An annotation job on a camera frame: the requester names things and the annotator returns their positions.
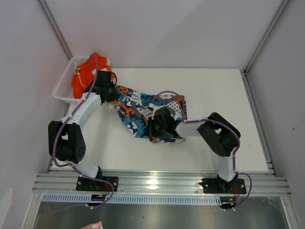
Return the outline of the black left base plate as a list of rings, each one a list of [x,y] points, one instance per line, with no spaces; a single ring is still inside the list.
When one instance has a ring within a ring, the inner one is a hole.
[[[114,192],[117,191],[119,178],[118,177],[103,177],[106,181],[112,184]],[[77,191],[96,191],[96,192],[111,192],[109,184],[100,181],[94,181],[88,178],[79,177],[76,184]]]

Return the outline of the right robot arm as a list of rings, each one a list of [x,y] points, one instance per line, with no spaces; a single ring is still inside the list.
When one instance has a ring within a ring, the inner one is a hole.
[[[181,140],[191,136],[202,137],[218,156],[216,181],[219,190],[226,193],[234,188],[238,179],[235,154],[240,147],[241,134],[220,114],[213,112],[199,120],[175,120],[167,108],[160,108],[148,119],[146,133],[150,137],[168,135]]]

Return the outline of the pink cloth piece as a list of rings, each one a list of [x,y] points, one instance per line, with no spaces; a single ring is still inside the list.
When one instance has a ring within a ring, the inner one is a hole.
[[[81,227],[80,229],[103,229],[102,222],[91,223],[86,226]]]

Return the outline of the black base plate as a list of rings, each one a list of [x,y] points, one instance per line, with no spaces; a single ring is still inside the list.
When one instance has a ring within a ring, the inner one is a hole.
[[[205,194],[246,194],[246,186],[243,179],[237,178],[232,181],[224,181],[221,178],[203,178],[199,185]]]
[[[118,177],[103,177],[106,181],[112,184],[114,192],[117,191],[119,178]],[[76,184],[77,191],[96,191],[96,192],[111,192],[109,184],[100,181],[94,181],[88,178],[79,177]]]

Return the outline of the right aluminium frame post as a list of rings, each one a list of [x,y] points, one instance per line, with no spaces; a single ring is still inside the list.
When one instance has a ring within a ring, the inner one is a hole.
[[[252,54],[248,64],[246,65],[243,73],[246,77],[254,64],[257,62],[258,58],[262,54],[265,46],[268,44],[269,40],[271,39],[273,33],[275,32],[277,26],[279,25],[281,19],[283,18],[284,14],[288,10],[290,4],[292,3],[292,0],[282,0],[280,2],[279,7],[277,8],[275,14],[273,15],[269,25],[267,26],[267,29],[265,30],[261,40],[259,41],[259,44],[257,45],[254,53]]]

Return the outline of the patterned blue orange shorts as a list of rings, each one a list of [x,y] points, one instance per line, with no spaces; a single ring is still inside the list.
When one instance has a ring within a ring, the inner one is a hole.
[[[117,86],[117,90],[120,96],[112,102],[112,106],[133,137],[147,138],[154,144],[185,141],[185,138],[174,139],[167,135],[148,136],[146,131],[149,118],[144,116],[149,103],[153,103],[158,106],[158,109],[166,107],[175,120],[187,120],[187,108],[183,95],[173,91],[163,91],[156,95],[145,94],[121,85]]]

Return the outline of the left aluminium frame post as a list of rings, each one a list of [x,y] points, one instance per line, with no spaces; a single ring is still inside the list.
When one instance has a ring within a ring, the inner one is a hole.
[[[64,38],[56,20],[53,16],[52,11],[50,10],[47,1],[46,0],[36,0],[41,12],[43,13],[44,17],[46,18],[46,21],[48,22],[52,32],[54,33],[59,45],[61,46],[61,49],[66,56],[68,60],[70,60],[73,57],[73,54],[66,42],[66,39]]]

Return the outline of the white plastic basket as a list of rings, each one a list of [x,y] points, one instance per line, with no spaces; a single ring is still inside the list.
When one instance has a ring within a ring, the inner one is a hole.
[[[69,104],[77,103],[80,100],[73,97],[71,82],[74,76],[74,68],[83,64],[88,59],[89,56],[75,56],[70,59],[53,91],[54,98],[65,101]]]

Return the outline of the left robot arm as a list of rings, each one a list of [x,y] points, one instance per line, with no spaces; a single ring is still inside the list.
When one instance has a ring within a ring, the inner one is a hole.
[[[82,130],[100,106],[119,98],[116,84],[115,73],[97,71],[74,110],[48,125],[49,154],[54,164],[57,167],[72,167],[87,179],[87,186],[94,191],[102,188],[103,174],[102,169],[85,155],[86,144]]]

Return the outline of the aluminium frame post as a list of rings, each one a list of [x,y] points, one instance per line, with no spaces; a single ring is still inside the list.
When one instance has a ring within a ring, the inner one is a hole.
[[[243,73],[246,77],[254,64],[257,62],[258,58],[262,54],[265,46],[268,44],[269,40],[271,39],[273,33],[275,32],[277,26],[279,25],[281,19],[283,18],[284,14],[288,10],[290,4],[292,3],[292,0],[282,0],[280,2],[279,7],[277,8],[275,14],[273,15],[269,25],[267,26],[267,29],[265,30],[261,40],[259,41],[259,44],[257,45],[254,53],[252,54],[248,64],[246,65]]]
[[[47,1],[46,0],[36,0],[41,12],[43,13],[44,17],[46,18],[46,21],[48,22],[52,32],[54,33],[59,45],[61,46],[61,49],[66,56],[68,60],[70,60],[73,57],[73,54],[66,42],[66,39],[64,38],[56,20],[53,16],[52,11],[50,10]]]

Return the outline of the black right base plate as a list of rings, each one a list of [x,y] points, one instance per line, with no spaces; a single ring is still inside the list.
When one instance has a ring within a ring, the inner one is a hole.
[[[224,181],[221,178],[203,178],[199,185],[205,194],[246,194],[246,186],[243,179],[237,178],[232,181]]]

